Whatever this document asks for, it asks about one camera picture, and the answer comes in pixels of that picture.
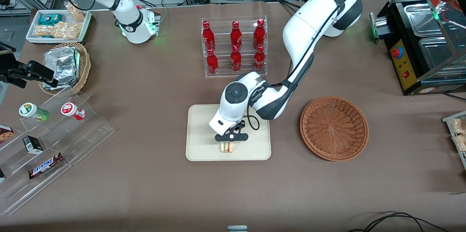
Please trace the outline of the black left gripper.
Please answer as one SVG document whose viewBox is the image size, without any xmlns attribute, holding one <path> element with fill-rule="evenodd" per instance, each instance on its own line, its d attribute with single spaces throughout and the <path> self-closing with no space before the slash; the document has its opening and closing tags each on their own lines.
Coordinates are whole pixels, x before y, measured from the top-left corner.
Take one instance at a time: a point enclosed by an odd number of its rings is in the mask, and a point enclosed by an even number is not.
<svg viewBox="0 0 466 232">
<path fill-rule="evenodd" d="M 241 132 L 246 126 L 245 121 L 240 121 L 237 125 L 225 132 L 223 135 L 217 134 L 214 139 L 216 142 L 233 142 L 233 141 L 247 141 L 249 135 Z"/>
</svg>

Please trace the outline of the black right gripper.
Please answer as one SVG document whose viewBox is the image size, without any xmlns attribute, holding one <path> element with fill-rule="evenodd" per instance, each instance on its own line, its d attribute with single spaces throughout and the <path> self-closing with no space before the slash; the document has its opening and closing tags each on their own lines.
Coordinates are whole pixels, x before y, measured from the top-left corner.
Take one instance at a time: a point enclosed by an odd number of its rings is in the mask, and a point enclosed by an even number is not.
<svg viewBox="0 0 466 232">
<path fill-rule="evenodd" d="M 29 61 L 28 64 L 0 65 L 0 79 L 6 84 L 25 88 L 27 74 L 31 80 L 39 81 L 42 88 L 51 89 L 58 86 L 58 81 L 54 78 L 54 71 L 37 61 Z"/>
</svg>

